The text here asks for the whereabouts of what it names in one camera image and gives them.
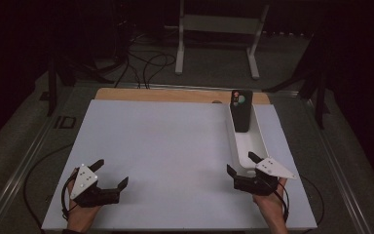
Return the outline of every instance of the metal frame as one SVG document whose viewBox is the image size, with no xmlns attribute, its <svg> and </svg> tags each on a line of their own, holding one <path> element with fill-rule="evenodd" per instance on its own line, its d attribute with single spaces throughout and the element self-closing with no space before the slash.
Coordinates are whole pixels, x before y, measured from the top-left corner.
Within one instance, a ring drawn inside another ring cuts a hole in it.
<svg viewBox="0 0 374 234">
<path fill-rule="evenodd" d="M 247 48 L 248 64 L 250 66 L 251 78 L 259 79 L 259 70 L 257 68 L 254 53 L 259 43 L 264 21 L 269 11 L 269 5 L 265 5 L 260 16 L 260 19 L 247 18 L 226 18 L 226 17 L 211 17 L 211 16 L 197 16 L 184 14 L 184 0 L 180 0 L 180 18 L 178 27 L 178 50 L 175 63 L 175 74 L 181 75 L 183 73 L 184 63 L 184 31 L 210 31 L 210 32 L 230 32 L 240 34 L 254 34 L 254 40 L 250 47 Z"/>
</svg>

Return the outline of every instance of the wrist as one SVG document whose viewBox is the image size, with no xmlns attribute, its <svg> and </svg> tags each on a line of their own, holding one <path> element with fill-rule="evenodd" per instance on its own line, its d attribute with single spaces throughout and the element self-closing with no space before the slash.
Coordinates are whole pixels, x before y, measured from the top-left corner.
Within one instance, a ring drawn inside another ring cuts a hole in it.
<svg viewBox="0 0 374 234">
<path fill-rule="evenodd" d="M 268 226 L 272 234 L 287 234 L 287 227 L 284 220 L 271 220 L 268 221 Z"/>
</svg>

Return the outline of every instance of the white tabletop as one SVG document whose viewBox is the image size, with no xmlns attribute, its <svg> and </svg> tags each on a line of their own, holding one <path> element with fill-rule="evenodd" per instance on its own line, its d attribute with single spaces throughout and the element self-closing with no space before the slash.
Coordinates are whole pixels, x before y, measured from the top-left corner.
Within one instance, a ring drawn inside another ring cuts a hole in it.
<svg viewBox="0 0 374 234">
<path fill-rule="evenodd" d="M 98 186 L 129 185 L 119 204 L 104 206 L 93 229 L 246 230 L 267 228 L 251 196 L 235 190 L 226 129 L 227 104 L 93 100 L 56 188 L 43 229 L 62 229 L 60 190 L 72 170 L 104 159 Z M 267 150 L 297 174 L 276 111 L 262 113 Z M 300 179 L 290 179 L 290 229 L 315 228 Z"/>
</svg>

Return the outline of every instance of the black cable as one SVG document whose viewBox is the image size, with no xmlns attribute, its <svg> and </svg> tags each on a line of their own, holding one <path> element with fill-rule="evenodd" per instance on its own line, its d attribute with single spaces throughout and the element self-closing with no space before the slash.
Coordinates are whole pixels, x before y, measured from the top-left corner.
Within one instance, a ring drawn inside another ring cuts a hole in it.
<svg viewBox="0 0 374 234">
<path fill-rule="evenodd" d="M 315 184 L 313 182 L 311 182 L 310 180 L 308 180 L 306 177 L 302 176 L 302 175 L 299 175 L 301 178 L 305 179 L 306 181 L 308 181 L 311 186 L 317 191 L 318 193 L 318 196 L 320 198 L 320 201 L 321 201 L 321 215 L 320 215 L 320 218 L 318 220 L 318 226 L 321 224 L 321 222 L 323 221 L 323 218 L 324 218 L 324 201 L 323 201 L 323 197 L 321 196 L 321 193 L 320 191 L 318 190 L 318 188 L 315 186 Z M 309 229 L 305 232 L 303 232 L 302 234 L 305 234 L 305 233 L 309 233 L 310 231 L 312 231 L 313 229 Z"/>
<path fill-rule="evenodd" d="M 262 177 L 259 177 L 261 181 L 263 181 L 268 187 L 270 187 L 272 190 L 273 190 L 273 193 L 279 198 L 279 200 L 281 201 L 281 203 L 283 204 L 283 207 L 284 207 L 284 211 L 283 211 L 283 219 L 284 219 L 284 222 L 287 222 L 287 218 L 289 216 L 289 197 L 288 197 L 288 194 L 287 194 L 287 191 L 286 189 L 284 188 L 284 186 L 278 182 L 278 184 L 280 184 L 280 186 L 283 188 L 283 190 L 285 191 L 286 193 L 286 197 L 287 197 L 287 204 L 285 203 L 285 201 L 283 200 L 282 196 L 278 193 L 277 188 L 274 188 L 272 187 L 266 180 L 264 180 Z"/>
<path fill-rule="evenodd" d="M 131 68 L 132 72 L 134 73 L 134 79 L 135 79 L 135 81 L 137 83 L 137 88 L 141 89 L 141 81 L 140 81 L 140 78 L 138 76 L 138 73 L 137 73 L 135 67 L 133 67 L 132 65 L 130 65 L 130 68 Z"/>
<path fill-rule="evenodd" d="M 143 72 L 142 72 L 142 79 L 143 79 L 143 82 L 144 82 L 144 85 L 145 85 L 145 88 L 146 89 L 150 89 L 150 82 L 152 80 L 152 78 L 154 76 L 156 76 L 160 71 L 162 71 L 166 66 L 170 66 L 170 65 L 173 65 L 176 61 L 175 57 L 172 56 L 172 55 L 168 55 L 168 54 L 164 54 L 162 52 L 159 52 L 159 51 L 133 51 L 133 52 L 144 52 L 144 53 L 158 53 L 158 55 L 155 55 L 153 57 L 151 57 L 150 59 L 146 60 L 144 58 L 140 58 L 134 54 L 132 54 L 131 52 L 128 52 L 128 54 L 136 59 L 139 59 L 139 60 L 142 60 L 144 62 L 146 62 L 146 64 L 144 65 L 144 68 L 143 68 Z M 164 57 L 166 59 L 166 62 L 165 63 L 162 63 L 162 64 L 159 64 L 159 63 L 154 63 L 152 62 L 153 59 L 156 59 L 156 58 L 159 58 L 159 57 Z M 172 61 L 171 62 L 168 62 L 168 57 L 172 58 Z M 153 66 L 159 66 L 159 70 L 156 71 L 154 74 L 152 74 L 151 76 L 149 76 L 148 78 L 146 77 L 146 70 L 147 70 L 147 67 L 149 65 L 153 65 Z"/>
<path fill-rule="evenodd" d="M 65 184 L 63 184 L 63 187 L 62 187 L 62 192 L 61 192 L 61 197 L 60 197 L 60 202 L 62 204 L 62 217 L 65 218 L 65 220 L 68 220 L 68 216 L 69 216 L 69 212 L 72 211 L 72 209 L 74 209 L 75 207 L 73 207 L 71 210 L 68 210 L 66 208 L 66 205 L 65 205 L 65 191 L 66 191 L 66 188 L 68 187 L 68 183 L 70 181 L 72 181 L 75 177 L 74 176 L 71 176 L 69 177 Z"/>
<path fill-rule="evenodd" d="M 58 153 L 59 151 L 62 151 L 66 148 L 69 148 L 73 145 L 74 143 L 70 143 L 70 144 L 67 144 L 65 146 L 62 146 L 61 148 L 45 155 L 44 157 L 42 157 L 40 160 L 38 160 L 32 167 L 31 169 L 29 170 L 28 174 L 26 175 L 25 177 L 25 180 L 23 182 L 23 187 L 22 187 L 22 197 L 23 197 L 23 202 L 25 203 L 26 205 L 26 208 L 28 209 L 29 213 L 31 214 L 32 218 L 34 219 L 35 223 L 37 224 L 38 228 L 40 229 L 41 233 L 42 234 L 45 234 L 45 231 L 43 229 L 41 229 L 41 221 L 39 220 L 38 216 L 32 211 L 32 208 L 30 207 L 29 205 L 29 202 L 28 202 L 28 199 L 27 199 L 27 195 L 26 195 L 26 185 L 28 183 L 28 180 L 29 180 L 29 177 L 31 176 L 33 170 L 40 164 L 42 163 L 45 159 L 49 158 L 50 156 L 53 156 L 54 154 Z"/>
<path fill-rule="evenodd" d="M 127 70 L 129 69 L 129 66 L 130 66 L 129 56 L 126 56 L 126 62 L 127 62 L 126 68 L 124 69 L 123 73 L 121 73 L 118 80 L 115 82 L 114 88 L 117 88 L 118 83 L 120 83 L 121 79 L 123 79 L 124 75 L 126 74 Z"/>
<path fill-rule="evenodd" d="M 155 75 L 157 75 L 160 71 L 162 71 L 162 70 L 166 67 L 166 65 L 167 65 L 167 62 L 168 62 L 168 60 L 167 60 L 167 56 L 164 56 L 164 57 L 166 58 L 165 65 L 161 66 L 159 70 L 157 70 L 153 75 L 150 76 L 150 78 L 147 79 L 147 78 L 145 77 L 145 73 L 146 73 L 146 71 L 147 71 L 147 67 L 148 67 L 148 65 L 151 63 L 151 61 L 152 61 L 153 59 L 155 59 L 155 58 L 159 58 L 159 57 L 161 57 L 161 56 L 162 56 L 162 55 L 157 55 L 157 56 L 151 57 L 151 58 L 148 60 L 148 62 L 145 64 L 144 69 L 142 70 L 142 78 L 143 78 L 143 80 L 144 80 L 145 88 L 147 88 L 147 89 L 150 89 L 150 81 L 151 81 L 151 79 L 152 79 Z"/>
</svg>

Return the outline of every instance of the finger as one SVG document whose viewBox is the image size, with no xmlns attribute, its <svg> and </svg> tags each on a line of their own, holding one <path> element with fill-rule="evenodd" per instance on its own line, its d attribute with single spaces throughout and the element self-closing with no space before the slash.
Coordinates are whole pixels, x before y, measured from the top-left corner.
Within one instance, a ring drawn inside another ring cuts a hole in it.
<svg viewBox="0 0 374 234">
<path fill-rule="evenodd" d="M 281 184 L 281 185 L 283 185 L 283 187 L 285 187 L 286 186 L 286 183 L 287 183 L 287 178 L 279 178 L 279 183 Z"/>
</svg>

